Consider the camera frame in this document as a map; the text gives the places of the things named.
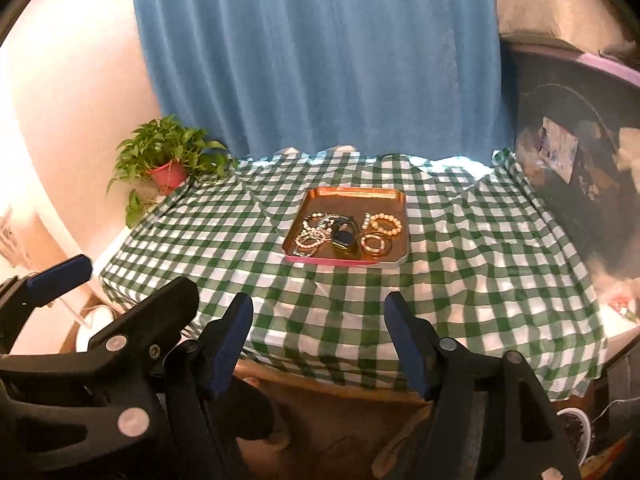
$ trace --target beaded bracelet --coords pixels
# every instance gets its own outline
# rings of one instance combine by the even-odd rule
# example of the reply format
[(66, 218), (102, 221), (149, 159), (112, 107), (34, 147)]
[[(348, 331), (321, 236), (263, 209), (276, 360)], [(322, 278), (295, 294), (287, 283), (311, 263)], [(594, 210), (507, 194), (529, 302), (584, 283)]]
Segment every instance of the beaded bracelet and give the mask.
[(361, 231), (364, 231), (369, 228), (369, 224), (371, 223), (371, 213), (364, 213), (364, 221), (360, 227)]
[(330, 231), (331, 227), (334, 225), (336, 218), (340, 218), (340, 215), (323, 214), (322, 218), (318, 222), (318, 229), (322, 231)]
[(293, 252), (291, 254), (293, 254), (293, 256), (304, 256), (305, 258), (309, 258), (314, 254), (316, 254), (317, 252), (318, 252), (318, 248), (314, 247), (313, 249), (308, 251), (300, 251), (298, 249), (293, 249)]
[[(369, 240), (377, 240), (380, 244), (380, 247), (371, 247), (368, 243)], [(375, 258), (379, 258), (380, 256), (385, 256), (389, 254), (392, 247), (391, 238), (382, 233), (367, 233), (360, 237), (360, 245), (362, 249), (371, 256)]]
[[(313, 240), (310, 244), (305, 244), (306, 241)], [(311, 231), (302, 231), (296, 237), (296, 246), (302, 250), (310, 250), (316, 247), (319, 247), (326, 240), (320, 239), (315, 232)]]
[[(378, 220), (386, 220), (387, 222), (391, 222), (395, 227), (391, 230), (386, 230), (380, 227)], [(370, 220), (371, 227), (373, 227), (376, 231), (382, 233), (386, 236), (395, 236), (402, 231), (402, 222), (399, 221), (395, 216), (388, 215), (385, 213), (378, 213), (377, 215), (373, 215)]]
[(322, 218), (322, 216), (324, 216), (324, 213), (311, 213), (310, 215), (305, 216), (305, 219), (302, 221), (302, 230), (308, 231), (309, 229), (312, 229), (309, 225), (309, 221), (314, 218)]

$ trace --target metal tray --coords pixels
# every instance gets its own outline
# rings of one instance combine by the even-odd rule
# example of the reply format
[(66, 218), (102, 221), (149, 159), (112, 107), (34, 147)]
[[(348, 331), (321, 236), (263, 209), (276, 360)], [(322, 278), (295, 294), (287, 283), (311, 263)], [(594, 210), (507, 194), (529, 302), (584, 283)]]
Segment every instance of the metal tray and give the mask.
[[(306, 192), (287, 237), (282, 243), (285, 257), (290, 262), (330, 266), (375, 266), (397, 267), (406, 260), (409, 252), (409, 226), (406, 221), (404, 193), (396, 189), (373, 187), (316, 187)], [(391, 214), (402, 222), (402, 231), (393, 237), (393, 246), (389, 254), (375, 258), (363, 250), (359, 254), (342, 254), (335, 250), (331, 242), (322, 244), (314, 256), (296, 256), (295, 239), (302, 231), (302, 222), (306, 216), (315, 212), (353, 216), (358, 226), (362, 225), (364, 213)]]

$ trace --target pothos plant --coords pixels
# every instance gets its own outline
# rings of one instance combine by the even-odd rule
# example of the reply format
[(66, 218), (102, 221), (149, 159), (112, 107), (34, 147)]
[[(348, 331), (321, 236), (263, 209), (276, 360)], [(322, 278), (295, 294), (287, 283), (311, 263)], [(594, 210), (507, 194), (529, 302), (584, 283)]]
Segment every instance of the pothos plant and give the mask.
[[(238, 160), (217, 140), (206, 140), (206, 131), (185, 128), (173, 115), (140, 124), (132, 139), (123, 140), (107, 192), (114, 182), (133, 184), (137, 180), (151, 180), (149, 172), (169, 162), (179, 162), (195, 178), (226, 178)], [(126, 223), (133, 227), (154, 206), (155, 200), (142, 200), (137, 190), (129, 193)]]

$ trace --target gingham tablecloth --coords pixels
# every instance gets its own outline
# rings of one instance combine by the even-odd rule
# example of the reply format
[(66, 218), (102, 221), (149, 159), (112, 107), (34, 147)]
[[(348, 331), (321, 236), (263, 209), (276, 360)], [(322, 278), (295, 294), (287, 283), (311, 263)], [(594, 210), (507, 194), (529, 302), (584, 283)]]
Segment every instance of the gingham tablecloth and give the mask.
[[(254, 300), (244, 357), (337, 384), (406, 389), (382, 316), (400, 290), (440, 336), (471, 351), (517, 349), (551, 399), (583, 394), (606, 340), (587, 270), (504, 150), (475, 181), (462, 167), (360, 153), (243, 161), (224, 182), (183, 184), (101, 273), (130, 306), (176, 276), (195, 280), (191, 330), (233, 296)], [(291, 264), (281, 244), (309, 188), (386, 187), (406, 194), (410, 254), (396, 269)]]

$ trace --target brown cardboard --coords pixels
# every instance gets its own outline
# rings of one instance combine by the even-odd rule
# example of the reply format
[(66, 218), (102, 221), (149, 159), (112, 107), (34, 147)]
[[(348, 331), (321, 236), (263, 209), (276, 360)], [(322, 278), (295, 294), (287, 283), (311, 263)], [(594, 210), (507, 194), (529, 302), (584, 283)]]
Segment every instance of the brown cardboard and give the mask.
[(607, 0), (497, 0), (500, 36), (598, 54), (631, 39)]

